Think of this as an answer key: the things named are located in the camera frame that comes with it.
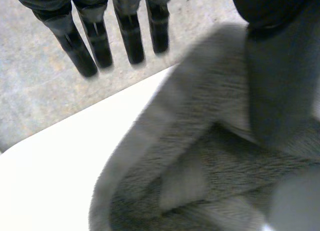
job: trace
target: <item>gray floor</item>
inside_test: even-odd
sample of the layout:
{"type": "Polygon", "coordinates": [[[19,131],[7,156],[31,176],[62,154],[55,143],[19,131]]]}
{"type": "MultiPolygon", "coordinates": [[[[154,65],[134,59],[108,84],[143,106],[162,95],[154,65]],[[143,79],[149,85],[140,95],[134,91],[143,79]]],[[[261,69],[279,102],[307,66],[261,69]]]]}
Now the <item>gray floor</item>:
{"type": "MultiPolygon", "coordinates": [[[[133,69],[109,2],[104,18],[115,66],[88,81],[29,9],[17,0],[0,0],[0,150],[176,64],[216,24],[243,22],[232,0],[172,0],[169,10],[170,52],[156,57],[146,5],[141,2],[138,15],[146,64],[133,69]]],[[[73,14],[88,45],[74,10],[73,14]]]]}

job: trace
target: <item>fabric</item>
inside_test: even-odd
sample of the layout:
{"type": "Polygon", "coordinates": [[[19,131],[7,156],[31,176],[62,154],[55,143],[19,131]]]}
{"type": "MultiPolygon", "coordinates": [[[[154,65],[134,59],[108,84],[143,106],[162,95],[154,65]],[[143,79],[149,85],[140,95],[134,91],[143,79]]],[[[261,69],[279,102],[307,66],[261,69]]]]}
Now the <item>fabric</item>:
{"type": "Polygon", "coordinates": [[[91,231],[259,231],[278,183],[319,167],[316,105],[277,149],[252,132],[246,32],[220,27],[175,69],[98,178],[91,231]]]}

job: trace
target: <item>white surface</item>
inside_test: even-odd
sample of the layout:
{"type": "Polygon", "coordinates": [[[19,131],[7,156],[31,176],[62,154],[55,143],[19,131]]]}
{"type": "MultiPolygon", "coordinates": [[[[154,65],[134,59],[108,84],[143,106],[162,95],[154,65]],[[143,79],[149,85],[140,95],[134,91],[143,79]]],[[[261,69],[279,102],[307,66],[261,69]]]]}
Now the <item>white surface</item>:
{"type": "Polygon", "coordinates": [[[87,231],[96,180],[172,70],[147,78],[0,156],[0,231],[87,231]]]}

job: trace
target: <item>towel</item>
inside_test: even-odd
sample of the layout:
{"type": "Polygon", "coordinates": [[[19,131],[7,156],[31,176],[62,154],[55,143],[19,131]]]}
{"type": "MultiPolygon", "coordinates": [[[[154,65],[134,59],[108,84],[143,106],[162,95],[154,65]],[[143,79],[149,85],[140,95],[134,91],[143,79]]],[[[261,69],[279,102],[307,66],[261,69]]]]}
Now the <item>towel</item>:
{"type": "Polygon", "coordinates": [[[320,166],[319,88],[283,142],[253,132],[247,45],[224,24],[175,68],[101,172],[91,231],[260,231],[277,185],[320,166]]]}

